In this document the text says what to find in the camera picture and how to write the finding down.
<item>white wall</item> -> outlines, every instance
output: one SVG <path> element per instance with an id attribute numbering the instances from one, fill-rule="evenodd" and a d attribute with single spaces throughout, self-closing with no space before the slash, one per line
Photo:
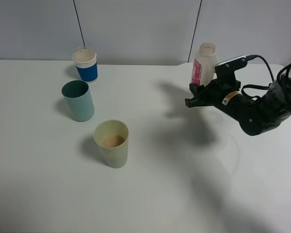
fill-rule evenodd
<path id="1" fill-rule="evenodd" d="M 291 58 L 291 0 L 203 0 L 194 50 L 208 41 L 218 46 L 218 61 L 259 54 L 284 65 Z"/>
<path id="2" fill-rule="evenodd" d="M 199 0 L 76 0 L 87 46 L 103 64 L 188 61 Z"/>
<path id="3" fill-rule="evenodd" d="M 76 0 L 85 43 L 100 64 L 186 62 L 199 3 Z M 291 0 L 203 0 L 193 51 L 208 41 L 217 44 L 218 61 L 258 53 L 286 64 Z M 0 59 L 70 60 L 82 45 L 72 0 L 0 0 Z"/>
<path id="4" fill-rule="evenodd" d="M 0 0 L 0 59 L 68 60 L 82 45 L 72 0 Z"/>

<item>blue paper cup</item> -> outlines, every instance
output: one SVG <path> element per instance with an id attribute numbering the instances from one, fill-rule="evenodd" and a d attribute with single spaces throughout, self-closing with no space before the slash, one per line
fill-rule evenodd
<path id="1" fill-rule="evenodd" d="M 80 49 L 72 55 L 81 80 L 92 83 L 98 79 L 97 55 L 92 49 Z"/>

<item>plastic bottle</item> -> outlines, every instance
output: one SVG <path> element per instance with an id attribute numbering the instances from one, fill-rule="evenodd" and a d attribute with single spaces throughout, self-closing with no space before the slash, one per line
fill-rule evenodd
<path id="1" fill-rule="evenodd" d="M 217 64 L 216 47 L 213 43 L 202 43 L 195 54 L 191 82 L 207 86 L 214 76 L 214 66 Z"/>

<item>cup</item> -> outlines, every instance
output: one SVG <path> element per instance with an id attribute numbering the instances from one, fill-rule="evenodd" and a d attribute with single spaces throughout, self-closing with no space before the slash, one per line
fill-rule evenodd
<path id="1" fill-rule="evenodd" d="M 110 167 L 120 168 L 126 164 L 128 135 L 127 126 L 119 120 L 105 121 L 95 129 L 94 140 Z"/>
<path id="2" fill-rule="evenodd" d="M 72 55 L 81 80 L 92 83 L 98 79 L 97 55 L 92 49 L 79 49 Z"/>
<path id="3" fill-rule="evenodd" d="M 72 117 L 76 121 L 87 121 L 94 114 L 94 104 L 86 82 L 74 80 L 66 83 L 62 88 L 62 95 L 66 100 Z"/>

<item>teal cup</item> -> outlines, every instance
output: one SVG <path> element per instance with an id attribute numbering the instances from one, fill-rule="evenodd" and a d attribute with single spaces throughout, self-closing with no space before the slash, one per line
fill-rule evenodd
<path id="1" fill-rule="evenodd" d="M 74 80 L 66 83 L 62 88 L 62 95 L 66 100 L 72 117 L 76 121 L 87 121 L 94 115 L 94 104 L 86 82 Z"/>

